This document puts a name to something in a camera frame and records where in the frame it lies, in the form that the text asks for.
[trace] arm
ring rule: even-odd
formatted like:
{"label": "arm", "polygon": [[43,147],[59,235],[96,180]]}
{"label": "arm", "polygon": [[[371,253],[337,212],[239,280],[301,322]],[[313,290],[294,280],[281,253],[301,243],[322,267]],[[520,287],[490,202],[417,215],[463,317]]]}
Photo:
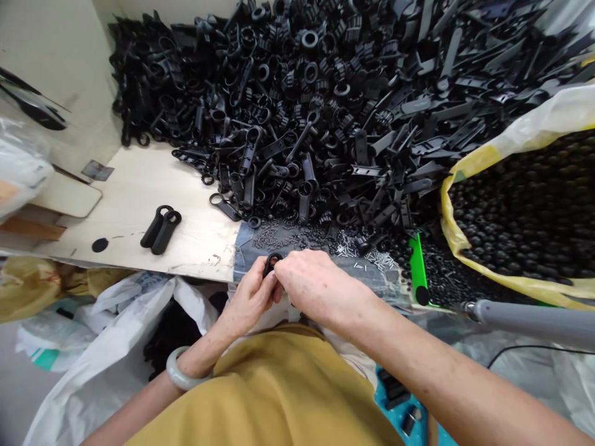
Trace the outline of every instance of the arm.
{"label": "arm", "polygon": [[[262,279],[266,257],[259,257],[240,284],[231,303],[213,328],[178,358],[178,367],[187,376],[207,376],[223,352],[256,324],[273,302],[281,299],[281,286],[274,273]],[[122,409],[84,442],[84,446],[121,445],[149,424],[184,391],[177,388],[167,372],[161,373]]]}
{"label": "arm", "polygon": [[459,445],[595,442],[533,397],[397,313],[321,251],[291,253],[275,273],[291,302],[401,381]]}

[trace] bracelet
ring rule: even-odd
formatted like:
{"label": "bracelet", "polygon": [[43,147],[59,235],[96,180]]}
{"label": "bracelet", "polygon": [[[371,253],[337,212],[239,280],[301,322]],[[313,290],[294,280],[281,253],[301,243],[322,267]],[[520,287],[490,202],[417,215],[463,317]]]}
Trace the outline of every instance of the bracelet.
{"label": "bracelet", "polygon": [[178,361],[178,358],[180,357],[180,355],[182,355],[182,353],[184,353],[189,348],[190,347],[180,347],[180,348],[177,348],[176,350],[172,351],[172,353],[167,358],[167,365],[166,365],[167,375],[169,375],[169,378],[171,379],[171,381],[175,384],[176,387],[178,387],[182,390],[185,390],[185,391],[192,390],[197,385],[199,385],[205,381],[208,381],[213,376],[212,371],[205,378],[190,378],[189,376],[184,375],[182,373],[182,371],[178,367],[177,361]]}

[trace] gray tool handle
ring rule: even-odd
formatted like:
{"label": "gray tool handle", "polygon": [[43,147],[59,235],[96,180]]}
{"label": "gray tool handle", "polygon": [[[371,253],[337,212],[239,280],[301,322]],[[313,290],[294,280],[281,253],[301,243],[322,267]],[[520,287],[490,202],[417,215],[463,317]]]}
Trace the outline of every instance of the gray tool handle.
{"label": "gray tool handle", "polygon": [[480,323],[493,330],[595,351],[595,312],[478,300],[474,314]]}

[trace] wooden table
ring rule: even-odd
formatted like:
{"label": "wooden table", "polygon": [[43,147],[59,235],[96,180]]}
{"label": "wooden table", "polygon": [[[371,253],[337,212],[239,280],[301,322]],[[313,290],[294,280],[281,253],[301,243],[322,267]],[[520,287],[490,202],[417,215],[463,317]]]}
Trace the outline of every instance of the wooden table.
{"label": "wooden table", "polygon": [[[108,180],[92,184],[103,198],[91,214],[62,217],[58,225],[68,229],[60,240],[41,242],[33,253],[231,282],[240,224],[210,205],[216,184],[205,186],[200,174],[171,151],[168,144],[120,149],[108,164],[114,168]],[[162,204],[181,213],[182,222],[165,253],[155,256],[139,243]],[[99,238],[109,244],[96,253],[91,246]]]}

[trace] hand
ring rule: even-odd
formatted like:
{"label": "hand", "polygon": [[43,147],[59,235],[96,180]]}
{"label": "hand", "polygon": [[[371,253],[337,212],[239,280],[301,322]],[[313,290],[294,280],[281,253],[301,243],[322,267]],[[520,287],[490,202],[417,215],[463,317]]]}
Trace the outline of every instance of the hand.
{"label": "hand", "polygon": [[250,271],[240,281],[231,303],[215,323],[214,329],[233,336],[235,339],[245,335],[258,322],[262,314],[281,300],[281,284],[271,271],[263,279],[267,258],[258,257]]}
{"label": "hand", "polygon": [[370,303],[380,300],[324,251],[292,251],[275,264],[275,274],[293,305],[335,331],[361,318]]}

